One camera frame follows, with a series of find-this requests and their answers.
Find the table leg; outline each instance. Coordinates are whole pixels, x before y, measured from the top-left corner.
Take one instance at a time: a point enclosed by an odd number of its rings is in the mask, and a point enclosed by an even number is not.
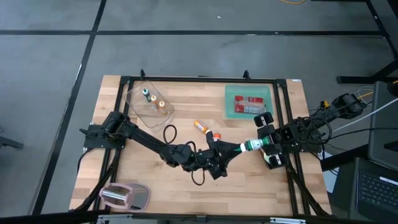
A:
[[[337,83],[345,83],[345,84],[373,84],[376,81],[386,81],[386,82],[393,82],[396,81],[398,78],[394,77],[387,77],[392,72],[398,70],[398,59],[395,59],[389,65],[382,68],[380,71],[376,72],[376,74],[370,77],[337,77]]]
[[[157,220],[157,224],[172,224],[170,220]]]
[[[0,147],[1,146],[11,146],[11,147],[20,149],[24,145],[22,143],[19,143],[19,142],[13,141],[11,139],[4,138],[4,137],[0,136]]]
[[[328,171],[354,161],[355,157],[368,159],[368,144],[321,160],[322,171]]]

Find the small bottle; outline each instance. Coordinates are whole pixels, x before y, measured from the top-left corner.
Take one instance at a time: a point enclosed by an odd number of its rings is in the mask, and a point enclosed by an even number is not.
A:
[[[164,103],[164,101],[159,102],[159,108],[162,114],[167,114],[166,104]]]
[[[239,148],[241,152],[246,152],[246,151],[252,151],[252,150],[257,150],[260,149],[262,146],[268,146],[272,144],[272,141],[270,140],[269,137],[265,137],[262,139],[253,139],[246,141],[241,144],[241,147]]]
[[[157,98],[156,98],[156,96],[155,96],[155,95],[152,95],[152,96],[150,97],[150,101],[153,103],[153,108],[154,108],[155,110],[157,110],[159,106],[157,106]]]
[[[150,93],[149,93],[149,90],[143,89],[143,90],[142,90],[142,94],[144,95],[145,99],[146,99],[148,102],[150,102]]]
[[[195,120],[195,122],[193,122],[193,125],[195,125],[195,127],[197,127],[201,132],[203,132],[203,134],[206,134],[208,131],[210,131],[202,122],[200,122],[199,120]]]
[[[213,141],[218,141],[220,139],[221,139],[221,134],[218,134],[218,133],[214,134]]]

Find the laptop keyboard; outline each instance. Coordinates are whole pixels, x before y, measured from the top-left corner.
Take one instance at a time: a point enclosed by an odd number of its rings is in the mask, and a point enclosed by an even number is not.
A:
[[[366,174],[359,176],[359,183],[361,201],[398,213],[398,185]]]

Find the red packaging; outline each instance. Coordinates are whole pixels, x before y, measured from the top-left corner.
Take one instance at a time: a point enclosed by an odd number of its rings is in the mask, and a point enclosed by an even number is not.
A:
[[[261,97],[253,97],[253,96],[235,96],[235,101],[240,102],[250,102],[250,103],[264,103],[264,100]]]

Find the orange bottle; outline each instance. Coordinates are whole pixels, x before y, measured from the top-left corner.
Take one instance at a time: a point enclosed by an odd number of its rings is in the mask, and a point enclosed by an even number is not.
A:
[[[164,101],[159,102],[159,108],[162,114],[167,114],[166,104],[164,103]]]
[[[157,106],[157,98],[156,98],[155,95],[152,95],[150,97],[150,102],[154,104],[153,107],[154,107],[155,110],[157,110],[159,106]]]
[[[206,134],[207,131],[210,131],[202,122],[200,122],[199,120],[195,120],[193,122],[193,125],[195,125],[195,127],[197,127],[201,132],[203,132],[203,134]]]

